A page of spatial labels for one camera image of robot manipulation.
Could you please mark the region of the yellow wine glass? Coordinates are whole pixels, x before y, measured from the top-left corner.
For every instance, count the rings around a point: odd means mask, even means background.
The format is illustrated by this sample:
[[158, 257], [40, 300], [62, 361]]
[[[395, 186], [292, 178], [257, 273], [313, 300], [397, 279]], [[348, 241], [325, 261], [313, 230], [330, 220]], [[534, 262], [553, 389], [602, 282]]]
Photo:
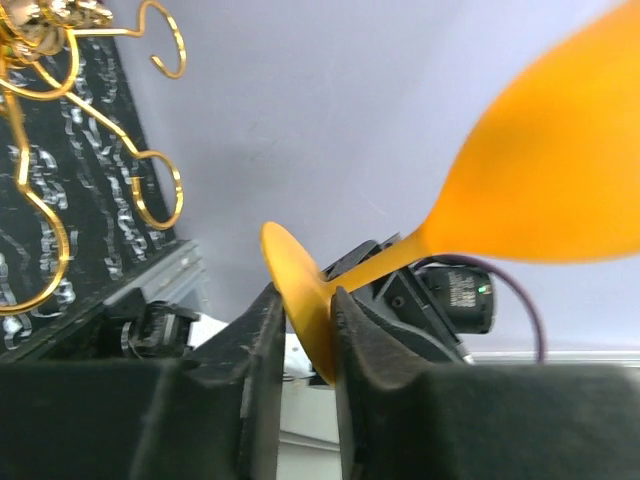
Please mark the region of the yellow wine glass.
[[639, 5], [627, 1], [519, 74], [470, 132], [409, 236], [327, 279], [283, 226], [261, 249], [314, 369], [336, 378], [330, 302], [431, 256], [580, 263], [639, 250]]

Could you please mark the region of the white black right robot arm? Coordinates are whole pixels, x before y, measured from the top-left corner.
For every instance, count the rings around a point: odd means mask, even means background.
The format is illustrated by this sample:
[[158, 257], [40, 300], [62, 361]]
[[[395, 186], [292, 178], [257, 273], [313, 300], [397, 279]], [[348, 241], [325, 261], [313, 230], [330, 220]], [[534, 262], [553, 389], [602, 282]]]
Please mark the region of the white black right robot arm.
[[365, 317], [431, 363], [474, 362], [463, 342], [494, 324], [487, 271], [451, 260], [421, 260], [351, 293]]

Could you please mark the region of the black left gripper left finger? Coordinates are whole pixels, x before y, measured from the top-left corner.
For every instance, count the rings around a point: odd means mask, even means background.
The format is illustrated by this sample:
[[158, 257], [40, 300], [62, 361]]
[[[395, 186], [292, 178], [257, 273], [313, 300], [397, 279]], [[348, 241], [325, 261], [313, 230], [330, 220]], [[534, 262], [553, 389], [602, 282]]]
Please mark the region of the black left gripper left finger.
[[111, 328], [139, 297], [1, 364], [5, 479], [273, 479], [285, 318], [267, 286], [172, 358], [118, 358]]

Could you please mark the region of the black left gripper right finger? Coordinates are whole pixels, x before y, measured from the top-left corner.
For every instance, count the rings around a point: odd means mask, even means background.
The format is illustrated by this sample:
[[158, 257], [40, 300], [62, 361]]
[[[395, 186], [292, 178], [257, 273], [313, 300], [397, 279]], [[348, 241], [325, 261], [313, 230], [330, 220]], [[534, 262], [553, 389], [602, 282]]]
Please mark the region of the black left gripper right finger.
[[432, 364], [345, 291], [331, 302], [346, 479], [635, 479], [639, 373]]

